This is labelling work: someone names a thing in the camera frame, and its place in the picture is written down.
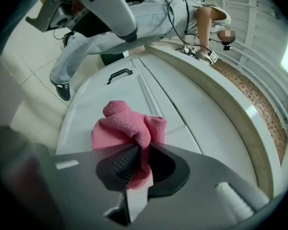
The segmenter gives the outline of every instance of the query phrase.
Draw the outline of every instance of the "pink towel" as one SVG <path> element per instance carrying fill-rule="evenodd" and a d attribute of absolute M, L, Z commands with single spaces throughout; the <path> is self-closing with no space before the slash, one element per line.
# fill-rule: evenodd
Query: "pink towel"
<path fill-rule="evenodd" d="M 103 110 L 101 118 L 92 131 L 92 148 L 103 149 L 125 143 L 141 146 L 141 169 L 128 184 L 138 189 L 152 175 L 148 165 L 148 146 L 151 141 L 164 143 L 167 121 L 162 117 L 151 117 L 134 112 L 124 101 L 111 101 Z"/>

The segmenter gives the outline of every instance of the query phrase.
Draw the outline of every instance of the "black handle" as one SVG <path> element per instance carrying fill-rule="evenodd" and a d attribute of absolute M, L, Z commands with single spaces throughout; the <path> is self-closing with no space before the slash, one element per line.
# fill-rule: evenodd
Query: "black handle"
<path fill-rule="evenodd" d="M 120 71 L 117 71 L 117 72 L 114 72 L 113 74 L 111 74 L 110 78 L 109 78 L 109 82 L 107 84 L 110 84 L 111 83 L 111 80 L 114 78 L 114 77 L 117 77 L 118 75 L 121 75 L 123 73 L 127 72 L 128 75 L 131 75 L 133 74 L 133 71 L 132 70 L 129 70 L 127 68 L 123 69 L 123 70 L 120 70 Z"/>

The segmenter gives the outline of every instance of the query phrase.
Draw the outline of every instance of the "white wall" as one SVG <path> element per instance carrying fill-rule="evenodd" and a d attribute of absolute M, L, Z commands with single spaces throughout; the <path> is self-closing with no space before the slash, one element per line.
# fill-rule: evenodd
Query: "white wall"
<path fill-rule="evenodd" d="M 229 13 L 231 29 L 236 31 L 237 38 L 231 51 L 223 51 L 219 43 L 209 46 L 262 90 L 288 128 L 288 73 L 280 65 L 288 42 L 286 18 L 271 0 L 205 0 L 205 3 Z"/>

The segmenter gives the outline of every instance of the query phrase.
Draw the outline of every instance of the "tiled floor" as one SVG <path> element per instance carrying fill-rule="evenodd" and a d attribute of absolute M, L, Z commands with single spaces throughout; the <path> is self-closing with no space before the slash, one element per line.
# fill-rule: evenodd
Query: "tiled floor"
<path fill-rule="evenodd" d="M 41 7 L 38 2 L 28 13 L 35 18 Z M 55 31 L 61 38 L 69 29 Z M 11 127 L 34 142 L 46 144 L 55 153 L 60 127 L 71 100 L 63 101 L 50 83 L 49 74 L 62 50 L 62 41 L 53 32 L 41 33 L 24 19 L 12 33 L 2 54 L 2 60 L 14 79 L 26 93 Z M 81 84 L 104 67 L 100 56 L 88 56 L 71 79 L 74 97 Z"/>

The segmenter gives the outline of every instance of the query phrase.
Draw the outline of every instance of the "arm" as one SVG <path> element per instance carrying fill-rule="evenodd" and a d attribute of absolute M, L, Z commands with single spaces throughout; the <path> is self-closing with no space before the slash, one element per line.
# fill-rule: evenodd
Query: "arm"
<path fill-rule="evenodd" d="M 225 18 L 226 15 L 224 13 L 212 7 L 201 7 L 197 9 L 196 20 L 200 45 L 208 47 L 211 22 L 224 20 Z M 208 50 L 204 47 L 201 47 L 201 52 L 208 54 Z"/>

